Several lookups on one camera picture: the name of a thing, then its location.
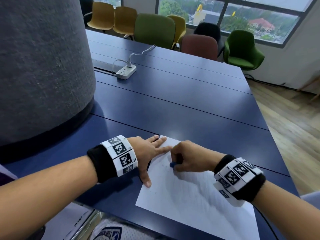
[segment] blue object in hand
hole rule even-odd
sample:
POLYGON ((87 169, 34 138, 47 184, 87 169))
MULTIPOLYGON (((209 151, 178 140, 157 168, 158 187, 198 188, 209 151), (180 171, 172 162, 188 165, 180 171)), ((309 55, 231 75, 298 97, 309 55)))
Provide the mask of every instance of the blue object in hand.
POLYGON ((170 167, 172 167, 172 168, 174 168, 175 165, 177 165, 176 162, 171 162, 171 163, 170 163, 170 167))

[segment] power strip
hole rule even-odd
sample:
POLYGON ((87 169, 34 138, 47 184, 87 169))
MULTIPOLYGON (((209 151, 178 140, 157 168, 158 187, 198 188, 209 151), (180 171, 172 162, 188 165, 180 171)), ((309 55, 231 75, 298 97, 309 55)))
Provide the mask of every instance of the power strip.
POLYGON ((126 65, 122 69, 120 69, 116 73, 117 78, 127 80, 137 70, 137 67, 135 65, 131 65, 131 66, 132 67, 128 67, 126 65))

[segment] blue table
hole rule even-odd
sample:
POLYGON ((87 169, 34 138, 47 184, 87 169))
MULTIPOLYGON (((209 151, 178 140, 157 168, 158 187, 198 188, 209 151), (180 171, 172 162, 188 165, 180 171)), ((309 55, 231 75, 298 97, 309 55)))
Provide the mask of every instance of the blue table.
MULTIPOLYGON (((126 50, 142 52, 149 47, 105 34, 87 34, 89 40, 117 48, 107 48, 110 56, 92 53, 111 62, 127 54, 126 50)), ((96 72, 95 105, 87 121, 58 144, 6 167, 22 177, 82 156, 88 148, 119 134, 143 138, 162 134, 245 157, 269 181, 298 195, 239 68, 158 47, 137 62, 137 72, 127 81, 96 72), (169 71, 168 66, 178 70, 169 71), (183 69, 202 76, 192 77, 183 69), (209 80, 212 74, 219 75, 209 80)), ((94 186, 78 200, 172 238, 219 239, 135 206, 141 186, 135 169, 94 186)), ((255 213, 261 240, 273 239, 263 218, 255 213)))

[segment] person's right hand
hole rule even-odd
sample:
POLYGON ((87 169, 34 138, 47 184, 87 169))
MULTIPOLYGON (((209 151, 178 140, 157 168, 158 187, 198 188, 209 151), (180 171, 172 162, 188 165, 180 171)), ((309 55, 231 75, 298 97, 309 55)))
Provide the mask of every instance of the person's right hand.
POLYGON ((189 140, 180 142, 171 150, 172 162, 179 163, 173 168, 177 172, 214 171, 214 168, 225 155, 189 140))

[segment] red roof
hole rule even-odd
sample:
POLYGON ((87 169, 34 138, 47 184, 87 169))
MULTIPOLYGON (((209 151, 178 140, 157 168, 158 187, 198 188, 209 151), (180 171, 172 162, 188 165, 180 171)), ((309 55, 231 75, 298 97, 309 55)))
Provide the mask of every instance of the red roof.
POLYGON ((275 27, 272 24, 270 24, 267 20, 264 20, 263 18, 250 20, 249 24, 258 24, 266 29, 275 29, 275 27))

